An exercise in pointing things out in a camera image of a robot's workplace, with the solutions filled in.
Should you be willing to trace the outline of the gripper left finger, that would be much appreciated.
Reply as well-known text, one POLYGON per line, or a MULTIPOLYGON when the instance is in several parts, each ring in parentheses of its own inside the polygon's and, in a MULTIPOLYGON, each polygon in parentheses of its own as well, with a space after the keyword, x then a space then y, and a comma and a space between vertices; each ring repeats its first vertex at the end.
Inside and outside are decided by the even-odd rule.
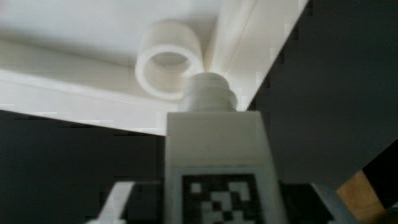
POLYGON ((114 184, 98 218, 89 220, 87 224, 127 224, 127 220, 121 216, 134 186, 134 181, 123 181, 114 184))

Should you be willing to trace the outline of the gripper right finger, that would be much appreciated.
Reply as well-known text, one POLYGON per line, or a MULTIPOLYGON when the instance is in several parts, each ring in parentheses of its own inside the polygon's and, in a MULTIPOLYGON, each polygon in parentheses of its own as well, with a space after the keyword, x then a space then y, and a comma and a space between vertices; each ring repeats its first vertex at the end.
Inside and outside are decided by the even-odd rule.
POLYGON ((363 224, 349 210, 336 190, 322 183, 313 183, 311 186, 333 215, 333 220, 327 224, 363 224))

